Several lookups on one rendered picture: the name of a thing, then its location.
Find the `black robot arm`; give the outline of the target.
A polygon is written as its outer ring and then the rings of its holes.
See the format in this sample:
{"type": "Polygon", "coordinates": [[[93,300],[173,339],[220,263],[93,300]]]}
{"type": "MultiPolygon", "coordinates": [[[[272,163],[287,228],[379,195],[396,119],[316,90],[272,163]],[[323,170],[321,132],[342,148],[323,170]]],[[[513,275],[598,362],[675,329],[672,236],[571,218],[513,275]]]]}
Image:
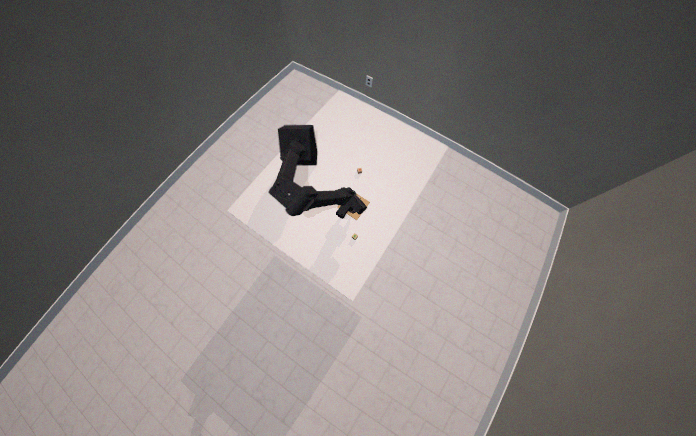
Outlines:
{"type": "Polygon", "coordinates": [[[330,205],[340,205],[336,215],[342,219],[345,217],[348,209],[351,211],[354,209],[358,214],[363,213],[367,209],[367,206],[357,197],[356,192],[350,187],[342,187],[334,191],[316,191],[312,186],[301,187],[295,182],[291,182],[291,180],[294,179],[299,158],[305,155],[304,152],[306,149],[303,146],[305,141],[306,137],[293,131],[289,133],[284,145],[286,147],[283,149],[283,153],[280,157],[282,163],[284,160],[284,164],[281,165],[276,181],[274,182],[276,184],[270,188],[269,194],[286,208],[285,211],[290,216],[301,215],[304,211],[330,205]],[[286,145],[286,143],[288,144],[286,145]],[[286,151],[284,152],[285,149],[286,151]],[[288,178],[285,178],[286,176],[288,178]],[[289,178],[291,180],[289,180],[289,178]],[[318,195],[317,192],[319,193],[318,195]],[[288,193],[290,195],[288,195],[288,193]]]}

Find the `tan mat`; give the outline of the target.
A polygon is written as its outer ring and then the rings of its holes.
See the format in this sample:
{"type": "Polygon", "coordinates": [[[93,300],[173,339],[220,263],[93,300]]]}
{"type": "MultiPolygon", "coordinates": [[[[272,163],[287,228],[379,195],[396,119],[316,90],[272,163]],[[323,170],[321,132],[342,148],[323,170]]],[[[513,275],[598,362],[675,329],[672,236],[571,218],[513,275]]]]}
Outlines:
{"type": "MultiPolygon", "coordinates": [[[[356,195],[358,195],[358,194],[356,194],[356,195]]],[[[361,197],[360,195],[358,195],[358,196],[361,197]]],[[[360,199],[361,199],[361,201],[362,201],[366,206],[369,205],[369,203],[370,203],[369,201],[367,201],[367,200],[364,199],[363,197],[361,197],[360,199]]],[[[362,213],[361,213],[361,214],[358,214],[357,212],[355,212],[355,213],[350,213],[350,212],[348,211],[346,214],[348,214],[349,216],[351,216],[351,217],[354,218],[355,220],[358,220],[358,218],[360,217],[360,215],[361,215],[362,213]]]]}

